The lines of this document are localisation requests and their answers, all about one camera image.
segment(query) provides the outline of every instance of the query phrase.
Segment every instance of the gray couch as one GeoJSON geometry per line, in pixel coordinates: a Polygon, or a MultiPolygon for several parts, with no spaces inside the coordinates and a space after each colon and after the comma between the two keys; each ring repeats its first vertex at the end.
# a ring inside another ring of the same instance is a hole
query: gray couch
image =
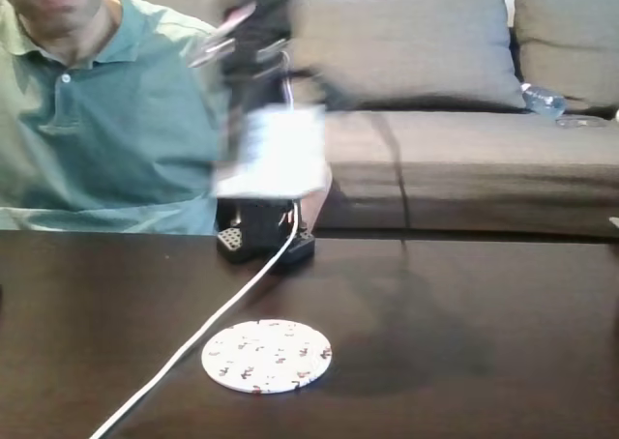
{"type": "MultiPolygon", "coordinates": [[[[218,21],[209,0],[149,1],[218,21]]],[[[294,62],[358,104],[328,118],[334,186],[319,230],[404,228],[400,158],[412,228],[619,237],[611,1],[516,0],[513,42],[504,0],[298,0],[294,62]],[[528,113],[519,77],[602,120],[528,113]]]]}

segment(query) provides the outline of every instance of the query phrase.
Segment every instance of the plastic bottle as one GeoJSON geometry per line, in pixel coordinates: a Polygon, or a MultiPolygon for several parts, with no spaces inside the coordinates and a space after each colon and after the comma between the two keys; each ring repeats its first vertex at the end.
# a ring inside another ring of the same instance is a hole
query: plastic bottle
{"type": "Polygon", "coordinates": [[[568,108],[568,103],[563,96],[529,83],[522,85],[522,97],[526,102],[526,108],[552,120],[557,120],[568,108]]]}

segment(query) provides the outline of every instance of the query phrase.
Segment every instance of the white coaster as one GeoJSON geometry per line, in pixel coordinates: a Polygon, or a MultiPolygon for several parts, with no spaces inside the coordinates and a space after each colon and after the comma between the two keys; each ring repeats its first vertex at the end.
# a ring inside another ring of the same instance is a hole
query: white coaster
{"type": "Polygon", "coordinates": [[[202,365],[214,381],[252,394],[300,389],[322,376],[331,359],[326,337],[284,320],[233,326],[215,335],[202,351],[202,365]]]}

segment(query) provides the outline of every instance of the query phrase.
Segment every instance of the shirt collar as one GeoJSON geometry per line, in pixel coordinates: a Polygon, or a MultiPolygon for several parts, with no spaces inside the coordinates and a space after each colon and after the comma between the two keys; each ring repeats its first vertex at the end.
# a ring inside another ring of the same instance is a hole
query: shirt collar
{"type": "MultiPolygon", "coordinates": [[[[95,63],[134,62],[137,60],[145,17],[133,0],[120,0],[123,18],[118,30],[93,59],[95,63]]],[[[15,9],[6,0],[0,0],[0,45],[12,55],[26,55],[42,51],[23,30],[15,9]]]]}

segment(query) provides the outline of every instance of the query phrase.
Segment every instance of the dark wooden table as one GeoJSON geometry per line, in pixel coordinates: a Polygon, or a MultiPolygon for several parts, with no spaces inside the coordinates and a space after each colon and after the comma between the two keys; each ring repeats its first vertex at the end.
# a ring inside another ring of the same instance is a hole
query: dark wooden table
{"type": "MultiPolygon", "coordinates": [[[[203,238],[0,233],[0,438],[87,438],[255,269],[203,238]]],[[[111,437],[617,439],[618,298],[611,246],[320,241],[222,324],[310,324],[324,378],[238,394],[196,350],[111,437]]]]}

